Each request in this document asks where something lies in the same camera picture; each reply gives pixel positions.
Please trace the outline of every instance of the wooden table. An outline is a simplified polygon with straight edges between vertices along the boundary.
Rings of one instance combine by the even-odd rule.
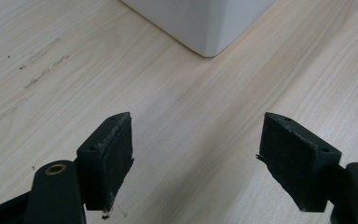
[[[117,0],[0,0],[0,203],[124,111],[135,163],[89,223],[328,223],[255,154],[269,111],[358,161],[358,0],[278,0],[215,58]]]

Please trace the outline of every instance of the wood grain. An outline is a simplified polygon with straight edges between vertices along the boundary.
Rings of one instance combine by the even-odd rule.
[[[255,154],[269,111],[358,161],[358,0],[278,0],[212,59],[116,0],[0,0],[0,203],[123,111],[135,163],[89,223],[328,223]]]

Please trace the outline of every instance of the tabletop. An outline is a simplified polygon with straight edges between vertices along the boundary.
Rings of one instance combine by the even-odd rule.
[[[118,0],[0,0],[0,203],[126,111],[134,164],[88,223],[328,223],[255,154],[273,112],[358,161],[358,0],[277,0],[214,58]]]

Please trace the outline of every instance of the white box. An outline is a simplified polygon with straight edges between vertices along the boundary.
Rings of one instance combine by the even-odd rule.
[[[205,57],[225,49],[275,0],[122,0]]]

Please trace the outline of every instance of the white object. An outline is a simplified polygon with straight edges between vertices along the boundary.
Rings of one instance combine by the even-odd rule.
[[[205,57],[225,49],[275,0],[122,0]]]

